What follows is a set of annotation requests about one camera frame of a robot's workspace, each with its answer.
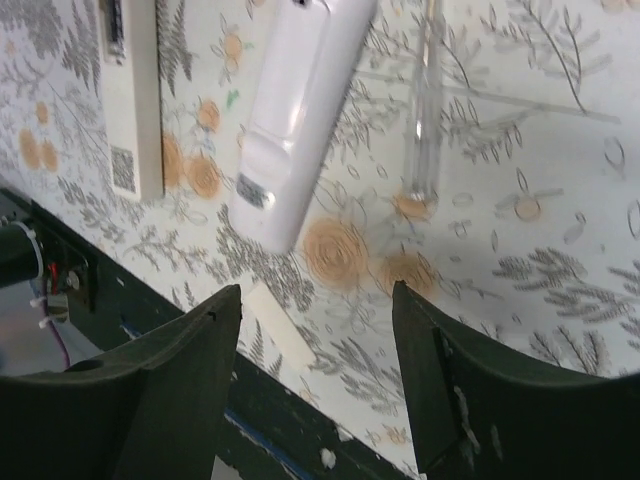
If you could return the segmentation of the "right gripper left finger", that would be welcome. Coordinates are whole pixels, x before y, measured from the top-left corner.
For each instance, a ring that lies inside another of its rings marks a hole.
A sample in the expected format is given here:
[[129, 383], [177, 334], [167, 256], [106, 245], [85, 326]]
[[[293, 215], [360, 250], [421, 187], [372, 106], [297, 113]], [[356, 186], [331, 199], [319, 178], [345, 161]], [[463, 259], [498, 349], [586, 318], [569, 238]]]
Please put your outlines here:
[[60, 372], [1, 381], [5, 479], [207, 479], [241, 323], [241, 290]]

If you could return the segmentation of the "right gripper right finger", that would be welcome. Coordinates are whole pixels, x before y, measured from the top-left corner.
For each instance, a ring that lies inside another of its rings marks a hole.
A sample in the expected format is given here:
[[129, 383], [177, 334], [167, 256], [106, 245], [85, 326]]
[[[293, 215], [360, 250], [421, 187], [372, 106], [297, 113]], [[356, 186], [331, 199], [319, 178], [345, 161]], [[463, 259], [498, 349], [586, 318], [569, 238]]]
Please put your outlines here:
[[513, 350], [404, 282], [393, 333], [418, 470], [430, 479], [635, 479], [639, 378]]

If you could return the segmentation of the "white battery cover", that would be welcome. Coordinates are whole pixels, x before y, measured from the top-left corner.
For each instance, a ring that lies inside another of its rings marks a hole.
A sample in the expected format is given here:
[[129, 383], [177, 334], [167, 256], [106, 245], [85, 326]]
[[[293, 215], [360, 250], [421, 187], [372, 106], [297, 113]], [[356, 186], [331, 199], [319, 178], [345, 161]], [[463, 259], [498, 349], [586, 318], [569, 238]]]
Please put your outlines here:
[[244, 296], [243, 303], [266, 330], [290, 367], [304, 371], [315, 363], [314, 351], [266, 284], [257, 282]]

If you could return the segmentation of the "long white remote control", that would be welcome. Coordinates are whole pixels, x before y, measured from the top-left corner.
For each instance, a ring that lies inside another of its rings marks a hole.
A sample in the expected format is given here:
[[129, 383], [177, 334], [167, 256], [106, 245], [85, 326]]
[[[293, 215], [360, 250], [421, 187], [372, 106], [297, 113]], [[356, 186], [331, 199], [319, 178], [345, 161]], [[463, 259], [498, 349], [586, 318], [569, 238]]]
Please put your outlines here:
[[154, 1], [97, 3], [101, 99], [112, 190], [134, 202], [164, 194]]

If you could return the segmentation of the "small white display remote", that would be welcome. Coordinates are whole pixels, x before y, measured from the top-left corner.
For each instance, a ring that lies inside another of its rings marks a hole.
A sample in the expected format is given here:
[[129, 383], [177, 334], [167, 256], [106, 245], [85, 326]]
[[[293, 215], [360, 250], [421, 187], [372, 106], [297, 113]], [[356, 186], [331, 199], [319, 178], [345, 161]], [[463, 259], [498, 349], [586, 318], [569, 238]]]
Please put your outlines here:
[[295, 245], [378, 4], [281, 1], [229, 205], [234, 230], [273, 254]]

